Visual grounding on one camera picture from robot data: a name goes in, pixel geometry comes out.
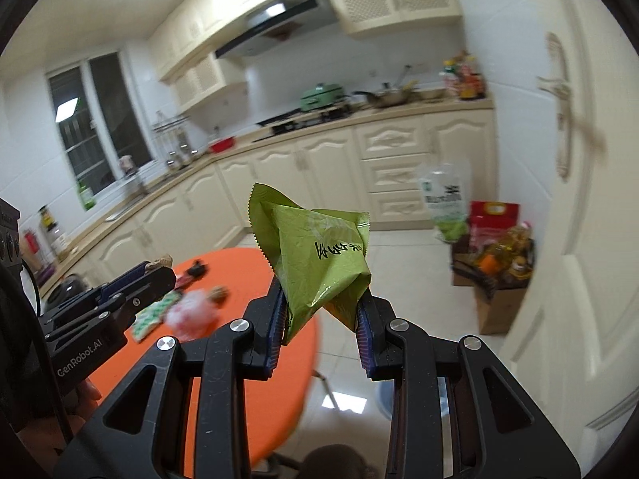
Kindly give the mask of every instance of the window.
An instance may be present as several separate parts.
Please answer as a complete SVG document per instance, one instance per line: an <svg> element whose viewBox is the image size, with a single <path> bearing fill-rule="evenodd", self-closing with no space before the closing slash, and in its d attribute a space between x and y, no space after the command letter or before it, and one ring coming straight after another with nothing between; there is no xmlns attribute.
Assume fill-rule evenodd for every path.
<svg viewBox="0 0 639 479"><path fill-rule="evenodd" d="M56 122L73 172L94 193L122 176L118 160L153 160L140 129L117 53L49 78Z"/></svg>

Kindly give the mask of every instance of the orange table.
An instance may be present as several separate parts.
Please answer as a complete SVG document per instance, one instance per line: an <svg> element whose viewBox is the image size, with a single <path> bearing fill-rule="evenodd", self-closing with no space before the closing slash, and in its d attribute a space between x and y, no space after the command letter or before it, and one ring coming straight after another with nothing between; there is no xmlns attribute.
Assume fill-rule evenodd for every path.
<svg viewBox="0 0 639 479"><path fill-rule="evenodd" d="M199 256L208 267L206 275L189 289L211 289L224 285L229 297L220 308L220 318L211 326L215 328L242 316L248 302L266 295L273 272L259 249L227 248ZM179 275L193 263L186 261L175 267ZM170 329L160 326L141 344L136 344L127 331L127 345L91 375L91 380L106 396L140 357L163 335L171 335ZM318 325L316 319L304 326L291 344L282 347L277 368L268 382L245 381L245 403L250 462L255 465L268 456L288 438L295 429L309 388L315 355L318 350ZM185 448L185 474L192 477L195 421L199 380L194 380L187 442Z"/></svg>

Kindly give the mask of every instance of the metal screw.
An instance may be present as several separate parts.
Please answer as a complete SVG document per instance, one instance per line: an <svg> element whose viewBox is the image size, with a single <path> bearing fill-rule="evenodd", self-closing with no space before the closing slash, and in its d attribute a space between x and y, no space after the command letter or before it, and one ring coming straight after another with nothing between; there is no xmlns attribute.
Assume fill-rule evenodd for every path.
<svg viewBox="0 0 639 479"><path fill-rule="evenodd" d="M481 340L479 340L476 336L467 336L464 339L464 345L473 351L476 351L481 347Z"/></svg>
<svg viewBox="0 0 639 479"><path fill-rule="evenodd" d="M250 323L246 319L235 319L231 323L231 330L237 332L246 331L248 326L250 326Z"/></svg>
<svg viewBox="0 0 639 479"><path fill-rule="evenodd" d="M172 336L163 336L156 345L160 351L168 351L175 345L175 339Z"/></svg>
<svg viewBox="0 0 639 479"><path fill-rule="evenodd" d="M393 319L391 321L391 329L393 331L407 331L408 326L408 321L405 321L404 319Z"/></svg>

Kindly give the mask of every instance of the ceiling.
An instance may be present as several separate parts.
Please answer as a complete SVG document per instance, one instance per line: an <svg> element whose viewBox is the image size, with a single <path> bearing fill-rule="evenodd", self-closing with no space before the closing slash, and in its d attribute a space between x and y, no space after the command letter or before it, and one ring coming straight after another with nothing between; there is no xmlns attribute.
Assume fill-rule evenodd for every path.
<svg viewBox="0 0 639 479"><path fill-rule="evenodd" d="M11 79L75 51L147 38L184 0L39 0L0 55Z"/></svg>

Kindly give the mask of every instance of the white plastic bag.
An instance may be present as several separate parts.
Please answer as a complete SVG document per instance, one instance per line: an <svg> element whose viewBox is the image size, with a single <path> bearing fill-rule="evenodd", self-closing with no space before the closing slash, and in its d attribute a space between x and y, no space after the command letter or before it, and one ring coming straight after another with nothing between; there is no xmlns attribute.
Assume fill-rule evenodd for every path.
<svg viewBox="0 0 639 479"><path fill-rule="evenodd" d="M442 234L442 241L457 241L467 232L471 180L468 160L437 166L423 163L416 173L424 203Z"/></svg>
<svg viewBox="0 0 639 479"><path fill-rule="evenodd" d="M187 292L164 317L164 323L180 342L195 340L205 335L212 322L217 319L217 309L206 298L204 290Z"/></svg>

